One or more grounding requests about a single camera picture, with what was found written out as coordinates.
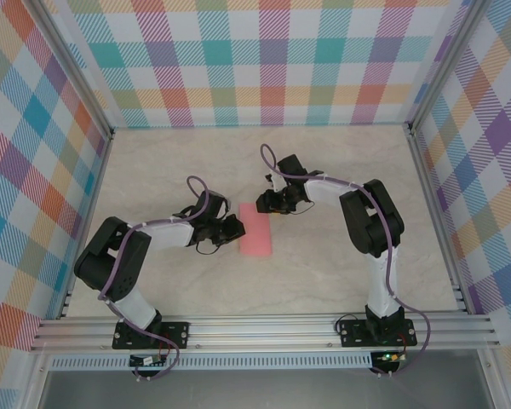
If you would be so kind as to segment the grey metal panel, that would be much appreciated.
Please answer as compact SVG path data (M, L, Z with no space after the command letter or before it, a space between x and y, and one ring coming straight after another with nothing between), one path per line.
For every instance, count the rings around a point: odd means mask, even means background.
M494 409L479 382L349 371L52 372L38 409Z

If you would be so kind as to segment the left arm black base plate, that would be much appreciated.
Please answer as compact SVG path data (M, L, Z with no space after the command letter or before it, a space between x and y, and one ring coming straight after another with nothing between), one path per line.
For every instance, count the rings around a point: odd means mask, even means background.
M189 336L189 325L188 322L162 321L160 324L152 324L146 331L169 339L179 349L185 349ZM116 324L112 337L112 349L158 349L160 345L160 340L141 334L124 322Z

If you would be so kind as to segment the pink paper sheet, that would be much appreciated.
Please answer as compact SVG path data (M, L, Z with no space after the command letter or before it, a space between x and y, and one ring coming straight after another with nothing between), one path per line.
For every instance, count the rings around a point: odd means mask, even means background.
M269 215L258 212L254 203L240 203L238 216L245 230L245 235L239 240L240 253L244 256L271 256L273 246Z

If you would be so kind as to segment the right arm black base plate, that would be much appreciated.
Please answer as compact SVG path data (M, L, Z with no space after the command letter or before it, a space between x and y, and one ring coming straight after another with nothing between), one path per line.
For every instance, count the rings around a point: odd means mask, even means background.
M376 340L366 327L366 320L340 320L336 325L342 347L412 347L417 345L412 320L406 320L399 329L392 330L382 339Z

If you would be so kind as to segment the aluminium frame post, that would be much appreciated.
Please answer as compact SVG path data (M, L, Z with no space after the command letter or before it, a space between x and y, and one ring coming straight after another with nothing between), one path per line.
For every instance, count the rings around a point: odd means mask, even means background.
M27 11L31 14L44 38L49 43L55 58L60 63L74 89L86 106L91 118L99 129L104 133L107 140L112 141L114 130L108 121L100 103L97 101L89 83L76 62L67 42L62 37L59 28L55 24L52 14L48 11L43 0L21 0Z
M448 77L456 67L458 61L462 57L465 48L468 46L470 38L473 36L480 20L484 16L486 10L491 5L492 0L473 0L461 20L455 35L450 41L450 45L446 49L443 60L440 62L432 81L427 87L427 91L422 97L421 102L413 112L412 119L407 121L406 129L413 138L420 129L423 121L431 112L435 105L439 93L444 88Z

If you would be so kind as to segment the aluminium side rail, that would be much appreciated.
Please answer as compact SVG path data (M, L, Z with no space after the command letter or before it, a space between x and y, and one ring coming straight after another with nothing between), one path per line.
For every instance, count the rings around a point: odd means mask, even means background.
M472 305L469 295L464 294L463 282L460 269L453 254L453 246L448 237L445 219L442 216L440 203L436 192L433 190L430 173L426 166L422 150L416 138L416 132L412 130L409 123L404 124L405 138L411 152L411 157L416 167L416 173L422 185L423 195L432 220L433 229L439 243L439 248L445 262L447 273L450 277L451 287L455 295L456 305L460 311L466 314L472 313Z
M114 128L110 129L110 135L106 139L106 144L104 146L103 157L100 163L100 167L98 169L97 177L95 179L95 183L91 192L91 197L89 201L89 207L87 209L87 214L83 219L82 230L80 232L78 247L76 248L76 252L72 261L72 266L68 271L68 274L65 277L65 282L60 290L60 298L59 303L55 309L54 320L60 320L61 318L66 316L66 311L68 307L67 299L72 296L73 288L76 281L76 276L74 273L74 264L78 257L82 254L86 240L89 236L90 226L94 217L95 208L98 202L98 197L100 194L102 182L104 180L106 174L106 167L108 165L108 161L112 151L112 144L114 142L116 135L116 130Z

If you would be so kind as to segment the aluminium mounting rail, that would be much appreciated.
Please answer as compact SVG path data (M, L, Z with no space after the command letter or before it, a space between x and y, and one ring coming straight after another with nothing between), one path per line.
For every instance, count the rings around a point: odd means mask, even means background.
M429 350L495 349L498 335L485 315L429 313ZM187 352L316 352L342 348L349 333L337 314L166 316L189 324ZM33 352L110 351L117 320L113 317L66 317L44 320Z

